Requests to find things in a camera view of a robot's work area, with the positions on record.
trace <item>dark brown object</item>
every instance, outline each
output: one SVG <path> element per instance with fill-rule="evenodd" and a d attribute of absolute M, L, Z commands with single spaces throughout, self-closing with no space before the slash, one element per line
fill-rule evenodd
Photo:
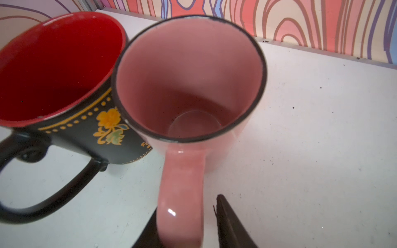
<path fill-rule="evenodd" d="M 258 248 L 222 194 L 216 198 L 216 219 L 220 248 Z"/>
<path fill-rule="evenodd" d="M 220 248 L 258 248 L 237 218 L 224 195 L 216 198 L 216 219 Z M 165 248 L 158 237 L 156 210 L 132 248 Z"/>
<path fill-rule="evenodd" d="M 139 236 L 138 240 L 132 248 L 165 248 L 158 237 L 157 224 L 156 224 L 156 210 L 150 217 L 149 222 L 143 229 L 143 232 Z"/>

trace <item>mug handle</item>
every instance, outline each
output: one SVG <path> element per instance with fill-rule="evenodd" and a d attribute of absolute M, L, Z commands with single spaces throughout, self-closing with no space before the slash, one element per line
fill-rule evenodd
<path fill-rule="evenodd" d="M 204 236 L 203 150 L 166 152 L 157 206 L 157 230 L 167 248 L 199 248 Z"/>
<path fill-rule="evenodd" d="M 14 131 L 0 143 L 0 173 L 13 159 L 35 163 L 47 153 L 51 142 L 48 138 L 28 132 Z M 88 165 L 57 193 L 34 206 L 22 209 L 8 208 L 0 202 L 0 222 L 29 223 L 42 219 L 60 209 L 75 197 L 99 172 L 106 170 L 108 162 L 92 158 Z"/>

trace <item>pink mug handle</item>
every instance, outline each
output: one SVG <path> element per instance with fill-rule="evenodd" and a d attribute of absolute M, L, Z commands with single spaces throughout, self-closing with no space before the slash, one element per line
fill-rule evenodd
<path fill-rule="evenodd" d="M 167 248 L 198 248 L 204 236 L 203 180 L 206 153 L 166 152 L 157 206 L 157 230 Z"/>

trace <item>green leaf design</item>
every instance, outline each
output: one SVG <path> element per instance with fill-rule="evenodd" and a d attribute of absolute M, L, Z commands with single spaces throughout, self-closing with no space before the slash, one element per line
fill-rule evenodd
<path fill-rule="evenodd" d="M 123 135 L 122 129 L 117 129 L 106 136 L 107 144 L 121 145 L 125 135 Z"/>
<path fill-rule="evenodd" d="M 116 127 L 119 127 L 119 128 L 121 128 L 123 130 L 128 130 L 129 129 L 129 126 L 127 124 L 118 124 Z"/>

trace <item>floral pattern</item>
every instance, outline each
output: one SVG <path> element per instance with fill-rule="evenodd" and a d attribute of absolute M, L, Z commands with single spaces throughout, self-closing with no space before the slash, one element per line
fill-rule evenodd
<path fill-rule="evenodd" d="M 121 121 L 120 112 L 117 108 L 111 108 L 107 112 L 102 111 L 98 114 L 96 119 L 98 122 L 98 132 L 94 133 L 95 137 L 98 138 L 98 144 L 114 144 L 121 145 L 124 138 L 124 130 L 128 130 L 129 127 L 126 124 L 119 124 Z"/>
<path fill-rule="evenodd" d="M 141 147 L 145 147 L 145 146 L 148 149 L 151 147 L 148 142 L 142 142 Z"/>

